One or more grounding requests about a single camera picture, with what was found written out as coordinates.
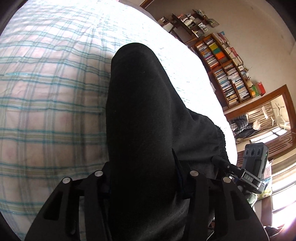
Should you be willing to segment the black track pants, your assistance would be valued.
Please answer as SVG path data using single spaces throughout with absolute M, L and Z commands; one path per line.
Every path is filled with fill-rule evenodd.
M 188 109 L 153 51 L 121 47 L 106 103 L 104 220 L 113 240 L 205 240 L 207 179 L 228 159 L 222 130 Z M 174 149 L 184 170 L 178 176 Z

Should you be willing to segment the dark hanging jackets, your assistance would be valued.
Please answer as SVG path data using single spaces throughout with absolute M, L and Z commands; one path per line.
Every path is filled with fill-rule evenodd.
M 235 139 L 248 138 L 258 132 L 253 128 L 253 123 L 249 122 L 246 114 L 230 120 L 229 124 Z

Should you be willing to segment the red box on bookshelf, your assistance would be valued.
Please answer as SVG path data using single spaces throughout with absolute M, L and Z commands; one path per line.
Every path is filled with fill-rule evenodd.
M 263 86 L 263 84 L 262 84 L 261 82 L 259 82 L 259 83 L 255 83 L 255 87 L 256 87 L 256 89 L 257 89 L 257 92 L 258 92 L 261 96 L 263 96 L 263 95 L 266 94 L 266 90 L 265 90 L 265 88 L 264 88 L 264 86 Z

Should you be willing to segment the wooden bookshelf with books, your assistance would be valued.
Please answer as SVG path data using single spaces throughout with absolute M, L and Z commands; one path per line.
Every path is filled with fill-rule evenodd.
M 204 64 L 223 111 L 261 95 L 261 89 L 251 81 L 242 58 L 222 32 L 203 37 L 196 42 L 194 50 Z

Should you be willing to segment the desktop wooden shelf organizer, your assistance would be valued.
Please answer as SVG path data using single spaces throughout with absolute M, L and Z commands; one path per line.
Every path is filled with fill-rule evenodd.
M 187 14 L 172 14 L 168 18 L 163 16 L 158 20 L 158 23 L 187 47 L 191 47 L 201 40 L 210 28 L 219 26 L 216 20 L 208 18 L 200 9 L 193 9 Z

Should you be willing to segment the plaid checked bed sheet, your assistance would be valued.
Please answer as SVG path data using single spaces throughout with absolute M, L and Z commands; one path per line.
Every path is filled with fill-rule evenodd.
M 224 132 L 236 163 L 201 60 L 155 20 L 118 1 L 27 1 L 1 34 L 1 213 L 20 240 L 63 177 L 108 160 L 111 59 L 128 43 L 154 51 L 186 107 Z

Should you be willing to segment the wooden door frame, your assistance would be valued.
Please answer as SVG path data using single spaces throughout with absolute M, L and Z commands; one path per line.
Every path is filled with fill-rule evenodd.
M 252 102 L 248 101 L 247 104 L 241 104 L 238 106 L 237 109 L 232 108 L 224 113 L 226 119 L 230 120 L 246 112 L 254 110 L 255 108 L 260 107 L 263 104 L 274 100 L 279 96 L 282 96 L 285 102 L 287 114 L 290 120 L 291 130 L 287 131 L 287 133 L 285 133 L 284 135 L 266 143 L 266 145 L 269 147 L 268 158 L 270 160 L 281 158 L 285 154 L 288 154 L 289 152 L 295 150 L 295 107 L 293 105 L 293 101 L 287 85 L 283 85 L 273 92 L 265 94 L 257 100 L 253 100 Z

